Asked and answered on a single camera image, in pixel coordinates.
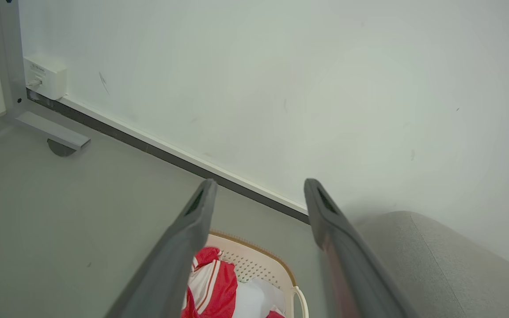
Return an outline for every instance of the white cloth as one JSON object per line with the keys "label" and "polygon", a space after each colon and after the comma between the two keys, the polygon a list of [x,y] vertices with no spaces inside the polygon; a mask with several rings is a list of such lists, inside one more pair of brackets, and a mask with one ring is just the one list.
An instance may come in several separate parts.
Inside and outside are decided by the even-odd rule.
{"label": "white cloth", "polygon": [[266,318],[271,310],[285,312],[284,292],[260,278],[238,283],[232,318]]}

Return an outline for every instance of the white wall trim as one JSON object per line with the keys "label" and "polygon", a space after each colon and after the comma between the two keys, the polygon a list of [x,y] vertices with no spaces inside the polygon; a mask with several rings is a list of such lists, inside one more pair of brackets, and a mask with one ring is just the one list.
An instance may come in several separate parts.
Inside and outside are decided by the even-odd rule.
{"label": "white wall trim", "polygon": [[218,167],[216,165],[213,165],[212,163],[204,161],[203,159],[198,158],[186,151],[183,151],[182,149],[175,147],[169,143],[166,143],[165,141],[162,141],[162,140],[158,139],[157,137],[150,135],[149,133],[146,133],[144,131],[136,129],[135,127],[132,127],[132,126],[128,125],[127,123],[120,121],[119,119],[115,119],[114,117],[112,117],[108,114],[105,114],[105,113],[91,107],[90,105],[88,105],[86,103],[77,101],[72,96],[65,95],[61,99],[58,99],[58,102],[63,103],[64,105],[66,105],[70,108],[73,108],[85,115],[93,117],[93,118],[97,119],[98,121],[101,121],[102,123],[110,125],[111,127],[115,128],[115,129],[119,129],[124,133],[127,133],[137,139],[140,139],[148,144],[153,145],[154,147],[162,149],[163,151],[166,151],[167,153],[170,153],[171,155],[175,155],[176,157],[183,159],[185,161],[188,161],[189,163],[192,163],[202,169],[206,169],[207,171],[210,171],[211,173],[215,173],[216,175],[219,175],[220,177],[223,177],[229,181],[232,181],[232,182],[236,183],[237,185],[245,187],[246,189],[249,189],[251,191],[255,191],[255,193],[263,195],[273,201],[276,201],[276,202],[283,204],[289,208],[292,208],[292,209],[299,211],[305,215],[308,215],[308,212],[307,212],[307,209],[305,208],[305,206],[298,204],[294,201],[291,201],[290,199],[287,199],[286,197],[283,197],[277,193],[273,193],[272,191],[265,189],[255,183],[252,183],[251,181],[248,181],[244,178],[241,178],[238,175],[230,173],[229,171],[226,171],[225,169],[222,169],[221,167]]}

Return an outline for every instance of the sofa seam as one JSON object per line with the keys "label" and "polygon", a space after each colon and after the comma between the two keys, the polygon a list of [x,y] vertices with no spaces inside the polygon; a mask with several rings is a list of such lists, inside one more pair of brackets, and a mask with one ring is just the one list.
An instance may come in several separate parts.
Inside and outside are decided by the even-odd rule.
{"label": "sofa seam", "polygon": [[461,302],[459,302],[459,299],[457,298],[457,296],[455,295],[455,291],[453,290],[453,288],[451,287],[451,284],[449,284],[449,280],[447,280],[447,277],[445,276],[445,273],[443,272],[443,270],[441,269],[441,266],[439,265],[439,262],[437,262],[437,259],[435,258],[435,256],[433,255],[433,252],[431,250],[431,248],[429,247],[428,245],[428,242],[425,241],[425,238],[424,236],[422,235],[422,232],[420,232],[420,230],[418,229],[418,226],[416,225],[416,222],[414,222],[414,218],[412,218],[412,215],[410,215],[410,220],[412,221],[412,224],[414,224],[414,227],[416,228],[416,231],[418,231],[418,233],[420,234],[420,237],[422,238],[422,240],[424,241],[424,244],[425,246],[428,248],[429,250],[429,253],[431,254],[433,260],[435,261],[436,265],[437,265],[437,268],[439,268],[439,271],[441,272],[441,274],[443,275],[443,278],[445,279],[445,282],[447,283],[447,286],[449,287],[449,289],[451,290],[452,294],[453,294],[453,297],[455,298],[455,300],[457,301],[457,304],[459,304],[459,308],[461,308],[461,312],[463,313],[463,317],[466,318],[466,314],[465,314],[465,310],[463,310],[463,306],[461,306]]}

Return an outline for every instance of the basket handle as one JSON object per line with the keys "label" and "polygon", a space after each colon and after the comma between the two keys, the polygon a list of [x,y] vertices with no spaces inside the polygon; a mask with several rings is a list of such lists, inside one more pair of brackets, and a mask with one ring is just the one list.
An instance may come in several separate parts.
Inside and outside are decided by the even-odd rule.
{"label": "basket handle", "polygon": [[303,315],[303,318],[309,318],[308,303],[305,302],[304,294],[303,294],[303,292],[301,292],[300,288],[297,287],[297,286],[294,286],[294,287],[290,288],[291,301],[290,301],[289,313],[287,312],[287,316],[289,318],[293,318],[293,304],[294,304],[293,298],[294,298],[294,295],[297,295],[297,297],[300,299],[301,314]]}

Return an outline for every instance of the dark baseboard strip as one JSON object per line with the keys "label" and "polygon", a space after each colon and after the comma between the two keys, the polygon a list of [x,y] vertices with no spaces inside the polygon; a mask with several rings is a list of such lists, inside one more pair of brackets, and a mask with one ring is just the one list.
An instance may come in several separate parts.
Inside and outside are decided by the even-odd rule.
{"label": "dark baseboard strip", "polygon": [[271,200],[268,197],[265,197],[259,193],[256,193],[255,191],[247,189],[246,187],[243,187],[242,185],[238,185],[233,181],[225,179],[220,175],[212,173],[211,171],[207,171],[202,167],[198,167],[188,161],[185,161],[184,159],[172,155],[171,153],[167,153],[166,151],[154,147],[153,145],[148,144],[127,133],[124,133],[119,129],[115,129],[110,125],[102,123],[101,121],[98,121],[93,117],[90,117],[73,108],[70,108],[64,105],[63,103],[53,101],[52,99],[48,99],[42,95],[39,95],[36,92],[31,91],[30,89],[27,89],[27,96],[30,100],[34,101],[35,103],[38,103],[39,105],[42,105],[44,107],[47,107],[48,109],[56,111],[57,113],[62,114],[63,116],[75,120],[83,125],[86,125],[87,127],[93,130],[97,130],[100,133],[104,133],[105,135],[111,136],[119,141],[122,141],[123,143],[126,143],[127,145],[135,147],[140,151],[149,153],[150,155],[162,159],[167,163],[172,163],[172,165],[180,167],[204,179],[214,179],[222,187],[226,187],[227,189],[232,190],[235,193],[241,194],[245,197],[248,197],[249,199],[262,203],[269,208],[273,208],[276,211],[284,213],[285,215],[289,215],[297,220],[302,221],[303,223],[309,224],[309,217],[307,215],[299,211],[296,211],[291,207],[287,207],[282,203]]}

